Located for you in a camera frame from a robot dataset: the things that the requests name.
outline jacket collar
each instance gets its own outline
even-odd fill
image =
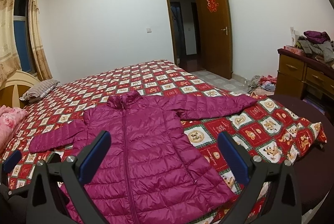
[[[138,91],[131,91],[121,96],[110,96],[107,105],[115,109],[124,109],[142,99]]]

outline beige floral curtain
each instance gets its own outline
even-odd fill
[[[34,54],[39,79],[47,80],[51,79],[52,75],[46,61],[42,40],[39,34],[38,14],[37,0],[29,0],[28,21],[32,53]]]
[[[0,0],[0,86],[21,69],[14,37],[14,1]]]

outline window pane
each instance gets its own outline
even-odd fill
[[[26,3],[27,3],[27,0],[15,0],[14,16],[25,16]]]
[[[16,48],[19,54],[22,70],[25,72],[31,72],[32,67],[30,64],[27,46],[25,21],[14,21],[14,34]]]

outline jacket sleeve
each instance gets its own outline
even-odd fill
[[[29,152],[34,154],[71,144],[74,142],[75,135],[85,129],[86,125],[83,120],[66,123],[57,130],[34,137],[30,142]]]
[[[174,97],[155,96],[164,110],[173,110],[182,120],[202,120],[229,116],[254,105],[257,100],[247,95],[237,97],[201,97],[179,94]]]

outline pink box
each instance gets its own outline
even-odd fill
[[[284,46],[284,49],[294,54],[305,56],[305,52],[303,50],[295,48],[293,46],[286,45]]]

